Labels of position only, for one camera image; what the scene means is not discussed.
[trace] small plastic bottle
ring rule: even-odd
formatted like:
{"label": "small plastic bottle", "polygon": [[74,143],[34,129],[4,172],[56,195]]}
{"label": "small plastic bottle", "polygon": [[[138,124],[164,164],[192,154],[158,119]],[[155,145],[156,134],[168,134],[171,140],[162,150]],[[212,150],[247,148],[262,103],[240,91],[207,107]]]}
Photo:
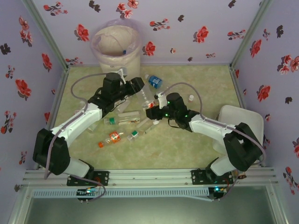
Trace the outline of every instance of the small plastic bottle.
{"label": "small plastic bottle", "polygon": [[104,119],[105,125],[131,125],[139,122],[140,122],[139,111],[119,113],[117,117]]}
{"label": "small plastic bottle", "polygon": [[150,120],[149,118],[144,119],[140,124],[136,126],[136,130],[132,131],[128,136],[127,139],[129,141],[135,141],[141,135],[147,134],[150,130],[153,130],[157,124],[159,124],[158,120]]}
{"label": "small plastic bottle", "polygon": [[157,76],[150,76],[149,74],[146,74],[144,77],[155,89],[159,89],[160,87],[162,87],[163,80],[158,78]]}
{"label": "small plastic bottle", "polygon": [[155,106],[154,94],[150,91],[150,87],[144,84],[144,87],[136,93],[138,100],[143,108],[143,110],[152,108]]}
{"label": "small plastic bottle", "polygon": [[100,148],[113,145],[121,141],[125,136],[125,132],[122,129],[117,129],[107,135],[107,138],[98,143]]}

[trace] floral wallpaper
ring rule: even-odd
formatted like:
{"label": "floral wallpaper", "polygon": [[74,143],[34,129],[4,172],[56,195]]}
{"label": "floral wallpaper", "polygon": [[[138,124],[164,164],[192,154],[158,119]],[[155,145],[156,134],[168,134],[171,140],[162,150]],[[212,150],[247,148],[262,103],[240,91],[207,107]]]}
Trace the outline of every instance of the floral wallpaper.
{"label": "floral wallpaper", "polygon": [[264,117],[267,164],[285,193],[289,223],[299,220],[298,7],[297,0],[274,0],[235,66],[247,108]]}
{"label": "floral wallpaper", "polygon": [[102,24],[118,18],[137,22],[144,46],[142,63],[230,63],[261,0],[33,2],[66,63],[78,58],[83,64],[98,65],[90,41]]}
{"label": "floral wallpaper", "polygon": [[1,2],[0,20],[0,222],[7,223],[63,69],[22,1]]}

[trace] trash bin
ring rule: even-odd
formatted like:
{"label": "trash bin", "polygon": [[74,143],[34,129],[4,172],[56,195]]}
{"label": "trash bin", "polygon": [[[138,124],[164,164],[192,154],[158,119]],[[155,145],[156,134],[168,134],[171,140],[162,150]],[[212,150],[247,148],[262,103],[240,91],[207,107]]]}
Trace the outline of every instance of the trash bin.
{"label": "trash bin", "polygon": [[91,49],[103,72],[125,67],[129,79],[140,76],[142,41],[131,20],[117,19],[101,26],[92,37]]}

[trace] metal profile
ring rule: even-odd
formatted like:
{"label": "metal profile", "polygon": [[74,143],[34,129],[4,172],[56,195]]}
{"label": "metal profile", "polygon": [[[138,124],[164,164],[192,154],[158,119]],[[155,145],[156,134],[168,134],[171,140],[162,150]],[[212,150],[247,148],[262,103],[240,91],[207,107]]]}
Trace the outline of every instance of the metal profile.
{"label": "metal profile", "polygon": [[47,25],[43,21],[41,15],[39,14],[35,4],[33,3],[32,0],[22,0],[24,3],[25,7],[33,17],[34,21],[36,22],[36,25],[38,26],[39,30],[41,31],[43,37],[45,38],[46,42],[49,44],[50,48],[52,49],[53,53],[57,57],[58,61],[62,65],[64,71],[67,70],[67,65],[64,61],[64,58],[62,54],[60,53],[60,50],[57,46],[57,44],[54,41],[54,38],[52,37],[50,31],[47,28]]}
{"label": "metal profile", "polygon": [[[191,170],[193,168],[108,170],[110,174],[106,188],[193,188]],[[252,167],[245,173],[247,178],[238,180],[236,186],[268,186],[278,183],[273,168]],[[26,171],[22,185],[30,185],[35,188],[66,188],[68,175],[50,175],[48,180],[44,180],[43,174],[44,170]],[[197,185],[197,187],[215,186],[215,184]]]}
{"label": "metal profile", "polygon": [[232,81],[233,81],[233,84],[234,84],[234,87],[235,87],[235,92],[236,92],[240,107],[243,108],[243,109],[246,109],[247,108],[246,107],[246,102],[245,102],[245,99],[244,99],[243,92],[240,89],[237,76],[235,74],[235,68],[229,66],[228,69],[229,69],[230,76],[232,77]]}
{"label": "metal profile", "polygon": [[246,50],[248,44],[250,44],[250,40],[255,33],[256,29],[258,28],[258,25],[262,21],[263,17],[265,16],[267,10],[269,9],[270,5],[272,4],[273,0],[264,0],[262,1],[262,4],[252,21],[239,49],[237,50],[236,55],[234,56],[234,59],[231,63],[231,67],[235,67],[241,56],[243,55],[244,51]]}

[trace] black bracket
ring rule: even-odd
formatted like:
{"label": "black bracket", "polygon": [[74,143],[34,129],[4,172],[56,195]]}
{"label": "black bracket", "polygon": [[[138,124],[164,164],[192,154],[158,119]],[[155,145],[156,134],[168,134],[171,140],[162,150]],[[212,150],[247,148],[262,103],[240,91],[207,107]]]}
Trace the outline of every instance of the black bracket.
{"label": "black bracket", "polygon": [[[100,182],[104,186],[107,186],[108,181],[109,181],[109,171],[94,171],[93,172],[93,177],[91,178],[91,180]],[[74,187],[74,186],[75,187],[76,186],[96,186],[95,183],[83,181],[83,180],[77,179],[73,176],[68,177],[66,185],[70,186],[70,187]]]}
{"label": "black bracket", "polygon": [[193,185],[203,185],[203,184],[232,184],[234,183],[233,176],[231,172],[225,173],[217,178],[217,181],[213,182],[206,176],[206,171],[204,169],[194,169],[191,170],[191,179]]}

